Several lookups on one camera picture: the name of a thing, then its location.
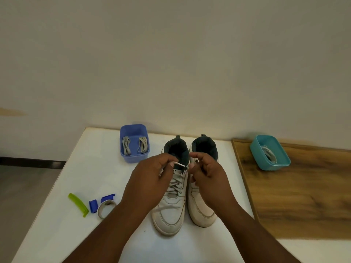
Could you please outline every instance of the plastic container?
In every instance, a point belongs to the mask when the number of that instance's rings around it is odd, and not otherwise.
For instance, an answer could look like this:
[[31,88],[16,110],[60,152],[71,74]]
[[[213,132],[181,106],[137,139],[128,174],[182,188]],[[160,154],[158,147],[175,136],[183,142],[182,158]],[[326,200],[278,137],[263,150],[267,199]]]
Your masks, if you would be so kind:
[[[131,155],[126,156],[123,154],[123,137],[128,136],[131,140],[129,143],[129,149],[131,150]],[[141,153],[138,152],[139,148],[139,137],[145,136],[147,138],[147,152]],[[143,159],[147,159],[147,156],[150,152],[150,142],[149,136],[147,134],[146,126],[143,124],[128,124],[121,127],[119,132],[119,147],[122,157],[127,163],[136,163],[140,162]]]
[[[274,153],[277,158],[277,163],[273,163],[267,158],[261,146],[267,146],[267,148]],[[252,141],[250,149],[258,167],[264,171],[275,171],[282,167],[289,166],[291,163],[285,150],[274,136],[257,135]]]

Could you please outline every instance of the forearm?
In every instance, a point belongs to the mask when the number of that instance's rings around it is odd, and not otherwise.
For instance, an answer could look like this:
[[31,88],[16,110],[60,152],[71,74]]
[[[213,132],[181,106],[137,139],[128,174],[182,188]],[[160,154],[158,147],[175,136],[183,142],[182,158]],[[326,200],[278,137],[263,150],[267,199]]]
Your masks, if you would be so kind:
[[144,217],[139,211],[118,204],[63,263],[118,262],[125,244]]
[[230,210],[219,212],[218,215],[230,231],[246,263],[300,262],[236,201],[233,202]]

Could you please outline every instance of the white wall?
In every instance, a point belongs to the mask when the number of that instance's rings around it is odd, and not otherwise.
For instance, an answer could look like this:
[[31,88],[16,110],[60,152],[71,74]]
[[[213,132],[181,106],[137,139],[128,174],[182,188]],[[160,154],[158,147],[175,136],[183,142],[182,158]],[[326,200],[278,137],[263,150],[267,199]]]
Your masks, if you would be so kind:
[[136,122],[351,149],[350,7],[0,0],[0,107],[26,114],[0,116],[0,156],[66,160],[86,126]]

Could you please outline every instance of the sneaker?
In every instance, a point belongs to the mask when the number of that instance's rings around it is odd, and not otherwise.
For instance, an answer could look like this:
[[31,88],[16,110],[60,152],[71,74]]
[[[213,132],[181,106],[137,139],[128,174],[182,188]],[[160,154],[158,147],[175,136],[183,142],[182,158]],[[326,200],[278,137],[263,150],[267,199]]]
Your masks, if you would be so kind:
[[[212,138],[206,135],[201,135],[201,137],[196,138],[191,143],[189,151],[205,152],[219,162],[216,143]],[[190,158],[190,162],[196,163],[199,162],[199,160],[196,158]],[[188,210],[192,221],[200,227],[211,226],[217,218],[215,212],[205,204],[200,195],[199,187],[196,186],[195,183],[189,183]]]
[[180,230],[184,221],[190,156],[186,142],[179,136],[168,141],[162,150],[163,152],[175,156],[179,163],[185,165],[185,167],[174,165],[173,178],[169,187],[160,203],[151,211],[156,230],[163,235],[173,236]]

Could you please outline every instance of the black baseboard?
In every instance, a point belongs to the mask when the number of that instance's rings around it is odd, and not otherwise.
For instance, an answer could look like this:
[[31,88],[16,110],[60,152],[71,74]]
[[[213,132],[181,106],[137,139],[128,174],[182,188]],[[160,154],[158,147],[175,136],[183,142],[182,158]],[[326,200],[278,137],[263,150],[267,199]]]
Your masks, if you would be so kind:
[[0,157],[0,165],[47,168],[47,169],[62,169],[65,161],[49,161],[46,159],[24,159],[24,158],[9,158]]

